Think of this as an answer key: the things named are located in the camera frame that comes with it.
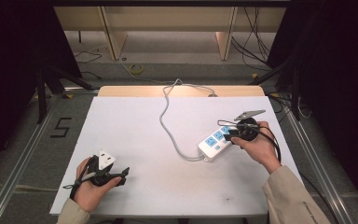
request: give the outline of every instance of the metal frame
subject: metal frame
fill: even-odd
[[[14,189],[16,188],[17,184],[19,183],[22,174],[27,167],[29,160],[32,158],[34,151],[41,139],[46,127],[51,118],[51,114],[54,111],[55,105],[61,100],[60,95],[54,95],[49,102],[48,105],[48,112],[45,118],[42,120],[40,124],[36,125],[34,133],[32,134],[30,140],[28,141],[27,146],[21,153],[19,160],[17,161],[13,171],[11,172],[10,176],[8,177],[6,183],[2,187],[0,191],[0,217],[3,215],[5,208],[8,204],[8,201],[13,194]]]
[[[336,187],[333,184],[333,181],[330,179],[329,175],[327,174],[324,166],[319,159],[315,149],[313,148],[310,139],[307,136],[302,124],[300,121],[297,121],[296,117],[293,115],[292,112],[289,112],[287,107],[284,108],[285,113],[288,113],[288,118],[290,124],[295,131],[301,146],[304,149],[304,152],[307,155],[307,158],[310,162],[310,165],[313,169],[313,172],[316,174],[318,181],[320,182],[324,194],[330,203],[335,215],[337,216],[337,220],[339,223],[347,224],[353,223],[351,216],[348,212],[348,208],[345,203],[342,201]]]

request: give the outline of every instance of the white tabletop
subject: white tabletop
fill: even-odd
[[[130,167],[124,186],[110,190],[94,215],[112,217],[246,217],[267,213],[261,187],[264,167],[237,146],[212,162],[186,161],[175,151],[158,117],[163,97],[95,97],[50,213],[58,215],[73,184],[76,167],[103,149],[117,158],[110,173]],[[179,148],[197,156],[198,144],[216,131],[217,121],[266,109],[266,120],[282,153],[282,164],[299,178],[293,157],[268,97],[171,97],[164,123]]]

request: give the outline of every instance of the hand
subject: hand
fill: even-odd
[[[257,124],[261,127],[269,128],[269,124],[265,121],[257,122]],[[261,128],[260,131],[273,139],[273,135],[268,129]],[[254,161],[258,161],[267,169],[269,174],[272,174],[272,172],[281,167],[281,163],[275,154],[275,147],[265,136],[258,134],[257,138],[251,142],[239,137],[233,137],[231,141],[245,149]]]
[[[79,178],[83,168],[90,158],[83,160],[76,169],[76,178]],[[74,201],[85,211],[92,212],[100,203],[104,194],[120,182],[121,177],[115,177],[103,186],[95,186],[90,181],[83,182],[78,188]]]

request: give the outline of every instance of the left hand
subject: left hand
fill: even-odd
[[[83,160],[76,169],[76,179],[79,178],[83,168],[86,166],[87,162],[91,159],[88,157],[87,159]],[[80,187],[78,188],[74,201],[85,211],[92,212],[97,207],[100,201],[103,199],[104,194],[112,189],[115,185],[120,182],[121,177],[115,177],[107,182],[103,186],[95,186],[91,183],[91,181],[83,182]]]

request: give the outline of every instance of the beige sleeve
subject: beige sleeve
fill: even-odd
[[[263,190],[267,196],[271,224],[330,223],[287,166],[274,171],[263,186]]]
[[[90,213],[68,198],[62,207],[57,224],[84,224],[89,221],[89,218]]]

